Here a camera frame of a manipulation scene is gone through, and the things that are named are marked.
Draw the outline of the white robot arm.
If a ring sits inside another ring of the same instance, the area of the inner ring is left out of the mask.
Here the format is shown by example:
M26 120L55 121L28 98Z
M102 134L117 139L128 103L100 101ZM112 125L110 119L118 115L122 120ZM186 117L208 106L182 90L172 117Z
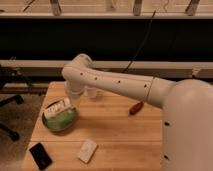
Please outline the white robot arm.
M67 96L87 86L146 102L162 110L162 171L213 171L213 85L198 79L104 72L79 54L62 69Z

